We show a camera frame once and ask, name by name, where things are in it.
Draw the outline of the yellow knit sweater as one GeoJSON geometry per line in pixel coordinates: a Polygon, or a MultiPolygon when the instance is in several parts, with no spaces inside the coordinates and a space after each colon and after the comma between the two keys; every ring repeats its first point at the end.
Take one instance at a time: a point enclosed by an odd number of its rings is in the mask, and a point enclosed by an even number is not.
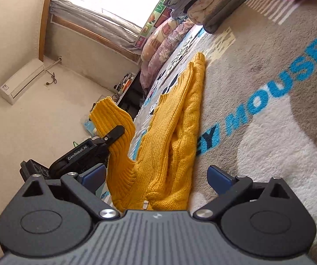
{"type": "Polygon", "coordinates": [[[205,56],[196,53],[176,84],[159,97],[136,160],[128,157],[135,125],[111,98],[97,102],[90,112],[98,134],[116,126],[124,134],[109,147],[106,183],[112,203],[129,209],[186,210],[191,191],[205,74],[205,56]]]}

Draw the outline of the black side desk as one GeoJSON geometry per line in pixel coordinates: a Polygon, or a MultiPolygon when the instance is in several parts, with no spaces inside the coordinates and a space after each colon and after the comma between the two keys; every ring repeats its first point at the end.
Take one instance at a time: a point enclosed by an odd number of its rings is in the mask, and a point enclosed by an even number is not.
{"type": "Polygon", "coordinates": [[[114,102],[122,110],[129,113],[134,120],[144,101],[144,92],[140,82],[141,70],[137,73],[129,72],[120,83],[114,85],[116,94],[112,96],[114,102]]]}

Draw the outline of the purple floral long pillow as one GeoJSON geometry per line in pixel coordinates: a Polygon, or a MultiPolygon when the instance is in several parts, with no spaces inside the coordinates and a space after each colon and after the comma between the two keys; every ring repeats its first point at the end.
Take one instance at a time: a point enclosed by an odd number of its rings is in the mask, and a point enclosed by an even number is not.
{"type": "Polygon", "coordinates": [[[149,62],[142,61],[140,82],[142,89],[145,92],[151,88],[160,69],[193,25],[194,23],[189,19],[180,23],[179,26],[162,42],[152,59],[149,62]]]}

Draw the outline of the Mickey Mouse bed blanket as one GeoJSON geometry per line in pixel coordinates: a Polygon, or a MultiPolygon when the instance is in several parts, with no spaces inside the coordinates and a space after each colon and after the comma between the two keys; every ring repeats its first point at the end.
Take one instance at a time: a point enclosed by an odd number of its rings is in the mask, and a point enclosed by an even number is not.
{"type": "MultiPolygon", "coordinates": [[[[190,209],[216,194],[207,168],[282,177],[317,228],[317,0],[247,0],[214,34],[192,28],[134,119],[136,158],[159,97],[191,56],[207,61],[190,209]]],[[[317,233],[310,250],[317,262],[317,233]]]]}

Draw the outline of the floral beige pillow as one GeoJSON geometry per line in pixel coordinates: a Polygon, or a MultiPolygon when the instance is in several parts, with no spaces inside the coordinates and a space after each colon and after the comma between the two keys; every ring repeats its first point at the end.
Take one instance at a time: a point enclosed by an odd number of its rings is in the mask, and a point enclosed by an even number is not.
{"type": "Polygon", "coordinates": [[[148,38],[143,46],[141,59],[143,62],[149,62],[162,42],[179,26],[178,19],[169,18],[163,22],[153,34],[148,38]]]}

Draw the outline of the grey window curtain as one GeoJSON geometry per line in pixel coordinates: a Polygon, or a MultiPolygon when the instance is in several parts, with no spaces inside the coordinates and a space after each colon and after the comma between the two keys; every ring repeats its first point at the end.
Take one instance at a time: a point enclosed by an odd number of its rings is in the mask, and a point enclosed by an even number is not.
{"type": "Polygon", "coordinates": [[[122,49],[138,54],[135,42],[141,32],[136,24],[83,0],[50,0],[51,14],[89,30],[122,49]]]}

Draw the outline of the alphabet foam mat headboard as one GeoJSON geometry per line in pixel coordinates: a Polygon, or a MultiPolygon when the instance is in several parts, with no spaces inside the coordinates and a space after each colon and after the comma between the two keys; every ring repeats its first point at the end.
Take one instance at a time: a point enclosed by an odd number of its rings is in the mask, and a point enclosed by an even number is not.
{"type": "Polygon", "coordinates": [[[135,40],[133,46],[135,49],[143,49],[143,46],[150,35],[158,28],[164,21],[170,17],[171,9],[164,5],[165,0],[159,0],[153,12],[146,21],[140,34],[135,40]]]}

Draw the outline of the dark grey folded garment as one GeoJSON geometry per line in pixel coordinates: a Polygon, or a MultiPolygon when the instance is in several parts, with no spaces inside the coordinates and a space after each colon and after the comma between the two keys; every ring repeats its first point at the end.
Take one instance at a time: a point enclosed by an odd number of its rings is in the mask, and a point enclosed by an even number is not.
{"type": "Polygon", "coordinates": [[[221,23],[246,0],[222,0],[203,22],[204,30],[213,34],[221,23]]]}

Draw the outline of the white wall air conditioner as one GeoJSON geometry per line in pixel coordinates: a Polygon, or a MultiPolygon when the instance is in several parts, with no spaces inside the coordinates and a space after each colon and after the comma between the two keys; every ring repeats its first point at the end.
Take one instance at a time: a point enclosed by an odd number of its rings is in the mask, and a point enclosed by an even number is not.
{"type": "Polygon", "coordinates": [[[0,96],[13,105],[26,90],[43,74],[44,64],[39,59],[32,59],[0,87],[0,96]]]}

